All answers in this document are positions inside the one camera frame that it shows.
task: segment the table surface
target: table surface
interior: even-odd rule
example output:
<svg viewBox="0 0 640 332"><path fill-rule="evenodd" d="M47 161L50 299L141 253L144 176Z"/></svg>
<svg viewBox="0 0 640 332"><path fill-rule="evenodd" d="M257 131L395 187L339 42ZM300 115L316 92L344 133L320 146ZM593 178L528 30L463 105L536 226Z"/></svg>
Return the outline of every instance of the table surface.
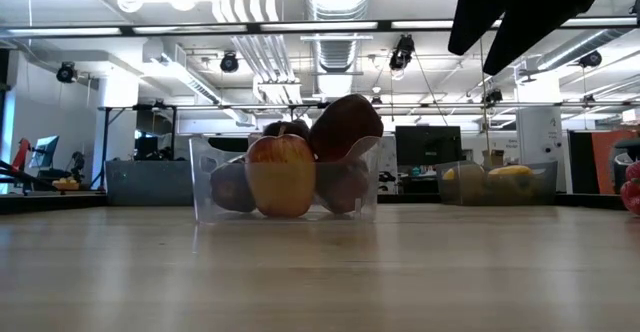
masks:
<svg viewBox="0 0 640 332"><path fill-rule="evenodd" d="M376 224L190 209L0 217L0 331L640 331L640 221L382 205Z"/></svg>

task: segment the ceiling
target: ceiling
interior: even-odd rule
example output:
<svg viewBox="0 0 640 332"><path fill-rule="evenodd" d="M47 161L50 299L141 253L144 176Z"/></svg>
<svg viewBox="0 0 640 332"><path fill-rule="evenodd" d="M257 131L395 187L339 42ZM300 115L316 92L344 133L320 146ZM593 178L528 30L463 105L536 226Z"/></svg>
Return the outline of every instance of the ceiling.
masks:
<svg viewBox="0 0 640 332"><path fill-rule="evenodd" d="M368 15L371 19L410 19L410 18L453 18L457 0L370 0ZM587 15L592 16L627 16L629 7L635 0L597 0ZM276 0L278 14L283 20L304 20L305 0ZM211 13L211 4L201 2L190 11L181 12L167 3L146 4L136 13L121 12L116 0L0 0L0 23L4 26L51 26L51 25L88 25L88 24L177 24L177 23L215 23ZM555 31L542 40L524 56L541 55L551 51L562 43L578 35L582 31ZM404 79L394 81L388 71L386 61L390 50L398 41L397 33L374 33L372 40L361 43L358 58L357 74L354 76L352 90L362 94L371 94L372 87L380 87L383 102L416 103L430 102L433 96L444 102L464 102L481 92L474 87L483 79L481 72L482 56L491 45L494 33L487 33L482 43L477 43L465 56L459 57L447 51L448 32L415 33L416 55L409 64ZM175 78L162 73L145 69L139 54L131 50L139 46L140 39L82 39L82 40L47 40L43 47L61 50L101 49L130 63L147 74L146 83L141 83L140 93L143 97L160 97L173 101L186 102L193 92ZM253 72L243 60L240 69L233 74L224 74L219 69L219 58L226 50L233 50L231 38L227 36L207 37L165 37L165 46L178 44L189 55L190 66L199 73L207 83L220 90L223 99L230 103L257 103L251 89ZM300 41L299 35L285 35L285 44L291 59L296 77L301 81L301 94L304 98L312 98L317 93L314 64L309 43ZM634 53L640 45L640 34L637 31L614 41L599 49L606 65L621 57ZM203 58L210 59L208 65L202 63ZM640 57L629 58L602 73L594 74L586 79L578 79L583 73L577 67L562 67L557 71L561 78L563 98L578 98L585 90L592 90L613 82L629 78L640 73ZM500 83L505 99L512 98L515 85L508 81ZM626 99L640 93L640 88L631 87L610 99ZM394 114L406 115L438 113L434 110L398 110ZM225 118L224 114L210 113L209 116Z"/></svg>

